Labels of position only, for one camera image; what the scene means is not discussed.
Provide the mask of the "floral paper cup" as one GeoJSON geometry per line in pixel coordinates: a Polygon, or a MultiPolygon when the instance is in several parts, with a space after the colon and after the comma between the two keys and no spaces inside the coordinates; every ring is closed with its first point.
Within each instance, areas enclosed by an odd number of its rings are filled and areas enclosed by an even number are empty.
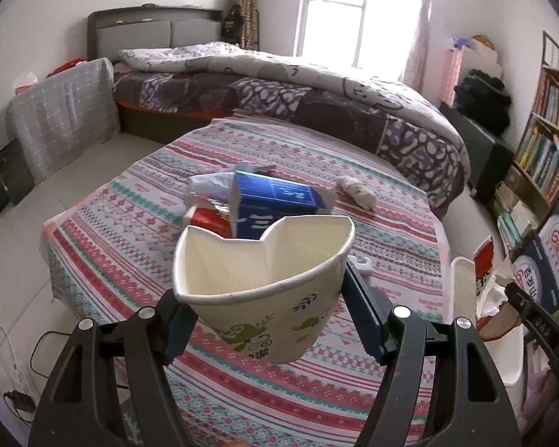
{"type": "Polygon", "coordinates": [[[339,215],[284,217],[259,239],[190,225],[174,252],[173,293],[233,351],[290,363],[332,315],[354,238],[339,215]]]}

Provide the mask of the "white paper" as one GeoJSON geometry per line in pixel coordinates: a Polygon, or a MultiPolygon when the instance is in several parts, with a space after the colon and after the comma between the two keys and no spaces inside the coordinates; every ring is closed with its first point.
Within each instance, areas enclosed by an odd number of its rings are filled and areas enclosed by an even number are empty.
{"type": "Polygon", "coordinates": [[[213,199],[227,202],[236,172],[250,172],[250,174],[268,175],[277,166],[271,164],[254,164],[253,162],[237,162],[221,171],[207,172],[206,174],[192,175],[187,180],[186,192],[183,201],[187,206],[192,206],[199,198],[213,199]]]}

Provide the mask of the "lower Ganten water box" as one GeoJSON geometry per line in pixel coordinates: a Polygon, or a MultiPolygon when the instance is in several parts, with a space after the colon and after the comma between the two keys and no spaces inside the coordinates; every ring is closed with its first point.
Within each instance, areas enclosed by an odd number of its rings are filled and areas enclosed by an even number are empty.
{"type": "Polygon", "coordinates": [[[559,291],[543,245],[535,237],[512,263],[515,282],[548,313],[559,310],[559,291]]]}

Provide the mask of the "patterned striped tablecloth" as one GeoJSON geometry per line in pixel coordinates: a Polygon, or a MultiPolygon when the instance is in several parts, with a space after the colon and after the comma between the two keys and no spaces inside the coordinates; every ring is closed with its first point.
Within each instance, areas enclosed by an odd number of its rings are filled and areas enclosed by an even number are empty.
{"type": "Polygon", "coordinates": [[[54,294],[78,317],[136,318],[162,296],[196,314],[166,374],[199,445],[360,443],[386,369],[341,293],[359,257],[390,314],[451,319],[426,194],[297,125],[216,119],[97,189],[45,244],[54,294]]]}

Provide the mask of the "red instant noodle cup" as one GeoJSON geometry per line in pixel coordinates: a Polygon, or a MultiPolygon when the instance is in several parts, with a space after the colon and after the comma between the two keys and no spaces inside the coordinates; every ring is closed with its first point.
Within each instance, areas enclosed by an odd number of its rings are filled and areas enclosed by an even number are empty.
{"type": "Polygon", "coordinates": [[[474,251],[474,287],[476,297],[481,296],[493,270],[494,240],[489,235],[474,251]]]}

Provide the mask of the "red snack wrapper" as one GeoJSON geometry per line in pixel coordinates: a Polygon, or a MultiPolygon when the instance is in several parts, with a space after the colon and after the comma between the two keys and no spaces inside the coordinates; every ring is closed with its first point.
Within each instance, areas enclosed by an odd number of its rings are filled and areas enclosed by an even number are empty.
{"type": "Polygon", "coordinates": [[[229,219],[217,209],[191,206],[183,215],[183,226],[189,225],[204,228],[223,238],[233,237],[229,219]]]}

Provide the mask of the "rolled white tissue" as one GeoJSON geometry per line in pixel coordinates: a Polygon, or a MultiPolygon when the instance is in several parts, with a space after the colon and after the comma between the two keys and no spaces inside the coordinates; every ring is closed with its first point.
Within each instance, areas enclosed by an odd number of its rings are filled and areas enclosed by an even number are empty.
{"type": "Polygon", "coordinates": [[[363,210],[375,209],[376,194],[360,180],[343,175],[337,179],[337,185],[363,210]]]}

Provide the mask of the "blue carton box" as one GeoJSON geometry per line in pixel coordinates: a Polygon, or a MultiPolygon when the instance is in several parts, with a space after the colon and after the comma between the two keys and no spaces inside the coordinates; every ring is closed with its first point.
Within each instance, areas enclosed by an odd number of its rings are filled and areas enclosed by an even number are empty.
{"type": "Polygon", "coordinates": [[[228,202],[233,237],[259,239],[285,216],[330,214],[336,199],[334,192],[324,188],[236,172],[228,202]]]}

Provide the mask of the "wooden bookshelf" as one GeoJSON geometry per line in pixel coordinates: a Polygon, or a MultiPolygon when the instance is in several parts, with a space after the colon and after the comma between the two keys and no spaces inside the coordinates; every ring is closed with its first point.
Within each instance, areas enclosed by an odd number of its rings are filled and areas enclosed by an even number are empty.
{"type": "Polygon", "coordinates": [[[559,200],[559,44],[542,34],[539,80],[526,128],[493,207],[505,255],[516,259],[559,200]]]}

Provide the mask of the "black storage bench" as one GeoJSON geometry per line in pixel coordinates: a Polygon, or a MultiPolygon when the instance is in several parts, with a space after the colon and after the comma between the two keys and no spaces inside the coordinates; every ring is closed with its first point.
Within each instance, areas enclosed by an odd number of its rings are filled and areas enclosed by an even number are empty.
{"type": "Polygon", "coordinates": [[[511,168],[513,149],[506,141],[446,103],[441,102],[439,110],[464,140],[471,162],[471,177],[467,182],[474,199],[488,205],[495,196],[496,186],[505,180],[511,168]]]}

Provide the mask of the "grey covered nightstand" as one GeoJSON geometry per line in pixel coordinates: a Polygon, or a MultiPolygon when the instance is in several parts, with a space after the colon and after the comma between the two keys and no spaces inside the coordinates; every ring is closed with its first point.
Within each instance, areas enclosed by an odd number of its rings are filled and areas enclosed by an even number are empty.
{"type": "Polygon", "coordinates": [[[120,134],[113,85],[111,61],[97,58],[14,96],[8,134],[20,142],[35,184],[120,134]]]}

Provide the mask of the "pile of black clothes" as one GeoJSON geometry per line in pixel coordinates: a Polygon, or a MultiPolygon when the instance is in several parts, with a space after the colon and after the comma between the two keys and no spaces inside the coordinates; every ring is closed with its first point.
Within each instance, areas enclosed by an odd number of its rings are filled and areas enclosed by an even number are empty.
{"type": "Polygon", "coordinates": [[[454,92],[453,108],[486,131],[501,137],[510,126],[512,98],[500,79],[472,70],[454,92]]]}

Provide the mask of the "sheer curtain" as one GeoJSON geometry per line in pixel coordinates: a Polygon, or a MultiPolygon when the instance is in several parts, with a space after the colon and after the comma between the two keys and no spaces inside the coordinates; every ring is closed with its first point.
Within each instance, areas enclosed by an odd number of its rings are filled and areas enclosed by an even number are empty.
{"type": "Polygon", "coordinates": [[[420,0],[416,32],[401,78],[405,85],[417,92],[422,90],[426,72],[432,4],[433,0],[420,0]]]}

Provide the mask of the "pink white cabinet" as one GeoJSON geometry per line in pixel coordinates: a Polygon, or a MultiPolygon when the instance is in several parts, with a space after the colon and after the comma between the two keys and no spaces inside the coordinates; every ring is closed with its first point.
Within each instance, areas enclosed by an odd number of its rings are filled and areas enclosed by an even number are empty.
{"type": "Polygon", "coordinates": [[[490,77],[501,79],[503,68],[498,62],[498,53],[479,41],[471,41],[471,45],[460,48],[453,47],[447,51],[439,99],[441,102],[452,106],[454,101],[454,88],[472,70],[481,71],[490,77]]]}

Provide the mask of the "window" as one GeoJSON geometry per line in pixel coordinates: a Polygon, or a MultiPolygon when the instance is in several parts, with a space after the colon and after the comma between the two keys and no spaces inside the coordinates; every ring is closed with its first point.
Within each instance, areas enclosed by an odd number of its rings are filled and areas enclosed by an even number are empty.
{"type": "Polygon", "coordinates": [[[302,0],[298,56],[379,78],[404,74],[422,0],[302,0]]]}

